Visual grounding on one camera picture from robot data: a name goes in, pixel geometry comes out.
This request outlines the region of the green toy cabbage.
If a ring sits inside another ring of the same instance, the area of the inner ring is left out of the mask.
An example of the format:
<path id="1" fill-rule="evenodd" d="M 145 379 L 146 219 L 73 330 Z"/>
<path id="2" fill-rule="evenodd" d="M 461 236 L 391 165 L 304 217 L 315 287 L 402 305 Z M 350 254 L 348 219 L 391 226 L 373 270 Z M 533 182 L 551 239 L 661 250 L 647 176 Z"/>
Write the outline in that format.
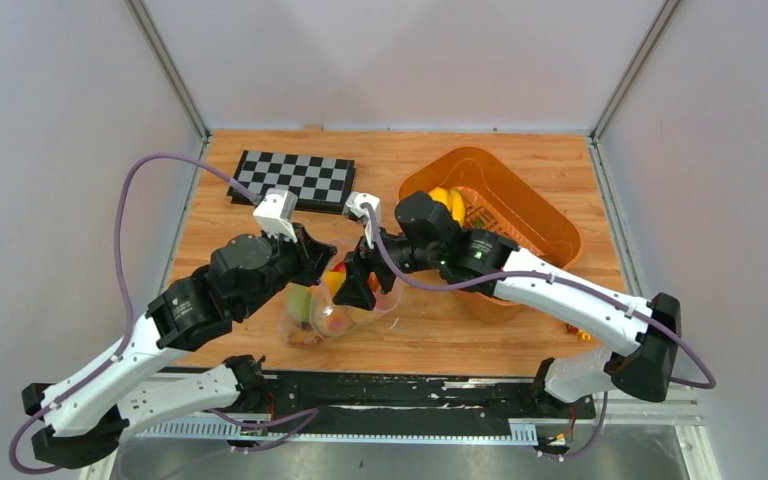
<path id="1" fill-rule="evenodd" d="M 287 288 L 287 311 L 291 319 L 304 324 L 310 322 L 312 292 L 309 287 L 291 283 Z"/>

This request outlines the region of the orange plastic basket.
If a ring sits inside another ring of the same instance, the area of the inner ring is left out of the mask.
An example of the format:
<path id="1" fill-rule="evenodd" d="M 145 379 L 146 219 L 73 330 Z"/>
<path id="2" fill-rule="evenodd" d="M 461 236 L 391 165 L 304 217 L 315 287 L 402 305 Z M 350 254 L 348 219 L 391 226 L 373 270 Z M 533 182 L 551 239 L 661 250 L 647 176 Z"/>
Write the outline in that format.
<path id="1" fill-rule="evenodd" d="M 582 255 L 579 228 L 487 150 L 451 150 L 406 177 L 397 197 L 436 187 L 458 190 L 465 204 L 465 227 L 504 235 L 564 270 Z"/>

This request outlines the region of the clear zip top bag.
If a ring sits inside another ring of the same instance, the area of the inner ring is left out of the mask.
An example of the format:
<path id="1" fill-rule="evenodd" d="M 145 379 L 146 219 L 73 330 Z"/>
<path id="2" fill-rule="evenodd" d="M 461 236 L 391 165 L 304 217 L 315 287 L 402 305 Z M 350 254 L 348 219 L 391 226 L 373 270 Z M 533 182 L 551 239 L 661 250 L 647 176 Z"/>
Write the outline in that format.
<path id="1" fill-rule="evenodd" d="M 345 277 L 340 266 L 345 255 L 357 244 L 350 238 L 333 241 L 337 254 L 329 262 L 323 284 L 305 287 L 290 283 L 286 288 L 281 334 L 285 342 L 294 347 L 312 347 L 345 335 L 393 311 L 400 303 L 404 283 L 396 280 L 392 290 L 384 294 L 381 285 L 370 275 L 375 307 L 371 311 L 332 303 L 337 287 Z"/>

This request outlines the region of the orange toy sausage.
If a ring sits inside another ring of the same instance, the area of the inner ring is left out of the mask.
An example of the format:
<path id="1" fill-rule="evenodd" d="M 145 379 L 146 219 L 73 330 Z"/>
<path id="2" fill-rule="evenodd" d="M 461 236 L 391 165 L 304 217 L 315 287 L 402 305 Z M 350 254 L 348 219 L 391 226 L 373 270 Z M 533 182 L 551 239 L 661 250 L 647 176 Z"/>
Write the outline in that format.
<path id="1" fill-rule="evenodd" d="M 293 347 L 309 347 L 320 345 L 324 343 L 325 340 L 326 338 L 324 336 L 313 330 L 293 330 L 289 334 L 287 342 Z"/>

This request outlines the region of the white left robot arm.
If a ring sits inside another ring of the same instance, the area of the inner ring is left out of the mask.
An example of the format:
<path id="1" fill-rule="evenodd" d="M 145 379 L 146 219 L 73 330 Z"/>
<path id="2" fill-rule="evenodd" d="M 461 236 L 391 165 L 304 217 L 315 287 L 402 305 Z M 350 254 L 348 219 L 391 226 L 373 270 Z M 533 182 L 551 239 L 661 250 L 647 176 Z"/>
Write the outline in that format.
<path id="1" fill-rule="evenodd" d="M 126 438 L 199 410 L 236 406 L 258 411 L 266 400 L 261 363 L 232 356 L 194 377 L 154 390 L 145 381 L 173 361 L 231 332 L 288 284 L 320 282 L 337 249 L 312 239 L 239 235 L 208 264 L 174 281 L 123 338 L 71 377 L 32 383 L 22 392 L 27 415 L 43 422 L 31 438 L 49 468 L 79 469 L 115 451 Z"/>

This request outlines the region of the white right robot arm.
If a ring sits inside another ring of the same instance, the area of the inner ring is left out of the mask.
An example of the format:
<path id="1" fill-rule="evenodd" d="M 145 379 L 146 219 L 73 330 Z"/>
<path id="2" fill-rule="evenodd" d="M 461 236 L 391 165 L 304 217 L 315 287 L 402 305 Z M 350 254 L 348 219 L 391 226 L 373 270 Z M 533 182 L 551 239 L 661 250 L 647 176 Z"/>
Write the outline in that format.
<path id="1" fill-rule="evenodd" d="M 531 403 L 544 417 L 556 417 L 570 403 L 618 389 L 648 402 L 667 396 L 678 350 L 680 304 L 668 294 L 633 297 L 586 281 L 539 258 L 495 232 L 460 226 L 443 203 L 417 191 L 396 208 L 401 233 L 379 224 L 380 203 L 353 192 L 343 214 L 363 225 L 364 235 L 344 259 L 347 278 L 333 297 L 339 306 L 372 311 L 378 294 L 396 279 L 410 283 L 414 272 L 436 271 L 441 291 L 474 292 L 531 307 L 584 330 L 602 347 L 540 364 Z"/>

